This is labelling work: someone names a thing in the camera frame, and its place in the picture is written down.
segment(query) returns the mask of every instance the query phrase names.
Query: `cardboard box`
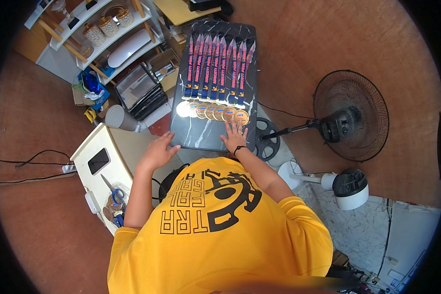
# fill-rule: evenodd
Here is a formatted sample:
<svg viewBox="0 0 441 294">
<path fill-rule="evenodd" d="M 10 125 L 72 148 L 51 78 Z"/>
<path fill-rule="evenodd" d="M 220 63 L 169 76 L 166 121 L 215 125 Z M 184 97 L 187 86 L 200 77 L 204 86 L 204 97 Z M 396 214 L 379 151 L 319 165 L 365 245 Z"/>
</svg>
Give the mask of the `cardboard box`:
<svg viewBox="0 0 441 294">
<path fill-rule="evenodd" d="M 176 86 L 178 69 L 180 68 L 180 57 L 176 55 L 176 53 L 172 49 L 170 49 L 155 56 L 148 62 L 153 73 L 163 68 L 170 62 L 173 63 L 173 68 L 175 69 L 174 72 L 164 76 L 163 79 L 160 81 L 160 84 L 162 85 L 163 91 L 165 93 L 169 92 L 170 89 Z"/>
<path fill-rule="evenodd" d="M 92 106 L 95 102 L 85 98 L 85 92 L 80 85 L 72 84 L 72 94 L 76 106 Z"/>
<path fill-rule="evenodd" d="M 338 266 L 346 266 L 348 260 L 348 256 L 344 255 L 338 250 L 335 250 L 333 257 L 331 258 L 331 263 Z"/>
<path fill-rule="evenodd" d="M 162 28 L 162 33 L 165 38 L 165 42 L 173 51 L 181 57 L 183 55 L 183 49 L 185 47 L 186 38 L 183 37 L 182 34 L 172 36 L 170 31 L 165 26 L 165 21 L 163 20 L 163 17 L 159 17 L 159 23 L 160 27 Z"/>
</svg>

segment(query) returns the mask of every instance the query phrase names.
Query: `black print on shirt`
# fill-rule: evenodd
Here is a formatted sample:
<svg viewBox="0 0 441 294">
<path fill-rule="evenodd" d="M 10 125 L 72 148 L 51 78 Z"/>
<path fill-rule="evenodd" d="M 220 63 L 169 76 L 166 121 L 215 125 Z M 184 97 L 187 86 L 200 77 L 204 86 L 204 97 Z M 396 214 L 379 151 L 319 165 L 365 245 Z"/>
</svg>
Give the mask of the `black print on shirt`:
<svg viewBox="0 0 441 294">
<path fill-rule="evenodd" d="M 205 187 L 210 186 L 208 178 L 212 180 L 212 187 L 205 190 Z M 230 204 L 224 208 L 212 212 L 187 210 L 205 208 L 205 196 L 210 193 L 221 201 L 235 194 L 238 196 L 234 201 L 226 201 Z M 230 172 L 226 177 L 221 177 L 220 173 L 206 169 L 202 173 L 188 174 L 173 187 L 166 198 L 165 201 L 170 201 L 170 209 L 162 211 L 160 234 L 179 235 L 217 232 L 235 225 L 239 222 L 235 210 L 246 203 L 244 209 L 252 212 L 261 199 L 261 191 L 254 188 L 245 174 Z M 216 220 L 219 222 L 219 218 L 225 219 L 226 216 L 229 217 L 227 220 L 216 223 Z"/>
<path fill-rule="evenodd" d="M 207 213 L 207 220 L 209 224 L 210 232 L 217 232 L 227 229 L 238 222 L 238 217 L 235 216 L 235 210 L 247 202 L 244 209 L 248 212 L 252 212 L 258 205 L 261 199 L 261 191 L 253 187 L 252 182 L 245 174 L 232 173 L 225 178 L 218 178 L 220 173 L 216 173 L 207 169 L 205 175 L 212 179 L 212 188 L 206 190 L 206 195 L 211 191 L 214 191 L 214 196 L 219 200 L 225 200 L 232 197 L 236 193 L 237 184 L 242 184 L 242 189 L 239 196 L 229 205 L 216 211 Z M 250 201 L 249 195 L 253 195 L 252 201 Z M 216 223 L 216 218 L 229 215 L 229 219 L 221 223 Z"/>
</svg>

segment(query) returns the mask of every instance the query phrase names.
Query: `wrist bracelet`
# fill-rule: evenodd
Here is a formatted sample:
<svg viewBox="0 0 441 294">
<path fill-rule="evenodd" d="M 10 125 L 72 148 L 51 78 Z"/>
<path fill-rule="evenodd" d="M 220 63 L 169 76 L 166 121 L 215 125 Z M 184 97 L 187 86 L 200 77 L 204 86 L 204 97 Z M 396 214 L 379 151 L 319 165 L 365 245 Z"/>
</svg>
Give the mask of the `wrist bracelet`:
<svg viewBox="0 0 441 294">
<path fill-rule="evenodd" d="M 237 148 L 234 150 L 234 156 L 235 156 L 235 152 L 237 152 L 237 150 L 239 150 L 240 148 L 247 148 L 247 146 L 237 146 Z"/>
</svg>

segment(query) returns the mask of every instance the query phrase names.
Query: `hand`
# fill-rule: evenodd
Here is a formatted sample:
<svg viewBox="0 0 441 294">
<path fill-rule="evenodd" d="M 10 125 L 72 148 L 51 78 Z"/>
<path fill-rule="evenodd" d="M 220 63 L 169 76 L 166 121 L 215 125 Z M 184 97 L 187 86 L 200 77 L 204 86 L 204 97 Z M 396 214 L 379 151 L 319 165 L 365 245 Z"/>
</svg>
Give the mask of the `hand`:
<svg viewBox="0 0 441 294">
<path fill-rule="evenodd" d="M 247 133 L 248 128 L 245 128 L 245 131 L 242 134 L 242 121 L 238 124 L 235 123 L 235 120 L 231 120 L 232 128 L 230 128 L 229 123 L 225 121 L 225 131 L 227 132 L 227 137 L 224 135 L 220 135 L 220 139 L 224 142 L 227 147 L 227 150 L 230 153 L 234 153 L 237 146 L 247 146 Z"/>
<path fill-rule="evenodd" d="M 136 171 L 146 170 L 153 173 L 157 168 L 161 168 L 167 164 L 181 148 L 180 145 L 176 145 L 170 150 L 167 150 L 168 144 L 170 144 L 174 136 L 175 133 L 166 132 L 160 138 L 150 142 L 147 150 L 136 166 Z"/>
</svg>

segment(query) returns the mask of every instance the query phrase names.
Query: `white ceramic jar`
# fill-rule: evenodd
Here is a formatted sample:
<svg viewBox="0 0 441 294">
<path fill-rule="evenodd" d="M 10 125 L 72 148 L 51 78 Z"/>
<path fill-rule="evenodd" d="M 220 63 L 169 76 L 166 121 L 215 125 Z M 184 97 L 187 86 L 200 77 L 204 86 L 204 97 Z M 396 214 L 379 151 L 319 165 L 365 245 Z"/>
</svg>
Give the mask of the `white ceramic jar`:
<svg viewBox="0 0 441 294">
<path fill-rule="evenodd" d="M 106 41 L 106 36 L 95 24 L 85 24 L 83 35 L 90 40 L 95 47 L 101 46 Z"/>
<path fill-rule="evenodd" d="M 129 9 L 121 9 L 116 18 L 123 28 L 127 28 L 134 22 L 134 16 Z"/>
<path fill-rule="evenodd" d="M 112 38 L 119 32 L 119 27 L 111 16 L 103 16 L 99 27 L 107 38 Z"/>
</svg>

